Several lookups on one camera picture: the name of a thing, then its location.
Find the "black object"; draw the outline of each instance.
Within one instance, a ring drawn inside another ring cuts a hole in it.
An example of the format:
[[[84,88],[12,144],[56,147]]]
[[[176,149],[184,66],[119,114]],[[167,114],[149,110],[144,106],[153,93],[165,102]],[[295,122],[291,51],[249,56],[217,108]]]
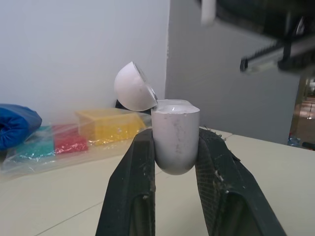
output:
[[[129,110],[129,109],[127,109],[126,107],[124,107],[118,100],[116,100],[115,108],[124,109],[124,110]],[[142,111],[141,113],[151,115],[151,109]]]
[[[220,20],[281,42],[291,42],[302,17],[312,22],[314,15],[313,0],[217,0]]]
[[[198,148],[195,169],[208,234],[284,236],[254,177],[224,140],[200,129]],[[147,129],[135,137],[109,180],[96,236],[155,235],[154,156]]]
[[[315,151],[315,144],[303,142],[302,147]]]

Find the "table surface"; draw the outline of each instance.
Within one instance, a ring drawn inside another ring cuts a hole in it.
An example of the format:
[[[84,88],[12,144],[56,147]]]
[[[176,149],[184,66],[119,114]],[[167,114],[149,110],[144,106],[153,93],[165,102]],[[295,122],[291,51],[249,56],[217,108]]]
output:
[[[314,235],[315,152],[217,133],[255,176],[287,235]],[[95,235],[107,182],[121,158],[1,183],[1,235]],[[156,167],[156,186],[157,236],[207,235],[194,169],[170,176]]]

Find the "open case lid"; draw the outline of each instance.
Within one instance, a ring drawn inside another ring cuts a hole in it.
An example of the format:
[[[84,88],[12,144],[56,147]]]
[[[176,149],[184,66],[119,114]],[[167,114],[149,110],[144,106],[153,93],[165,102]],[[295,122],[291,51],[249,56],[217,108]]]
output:
[[[122,68],[114,83],[118,101],[127,109],[141,112],[158,104],[158,98],[141,69],[130,62]]]

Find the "plastic bag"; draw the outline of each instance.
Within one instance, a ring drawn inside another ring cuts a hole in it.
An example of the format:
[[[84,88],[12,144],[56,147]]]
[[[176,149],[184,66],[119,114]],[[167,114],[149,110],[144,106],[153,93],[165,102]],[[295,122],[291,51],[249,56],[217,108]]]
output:
[[[2,173],[25,175],[124,155],[151,116],[122,109],[76,112],[76,124],[41,126],[8,150]]]

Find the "blue pouch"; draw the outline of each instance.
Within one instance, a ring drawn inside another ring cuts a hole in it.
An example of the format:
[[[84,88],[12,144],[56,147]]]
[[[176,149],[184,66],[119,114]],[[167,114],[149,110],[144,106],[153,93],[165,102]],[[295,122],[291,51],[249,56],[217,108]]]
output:
[[[0,150],[21,144],[41,123],[37,112],[27,107],[0,104]]]

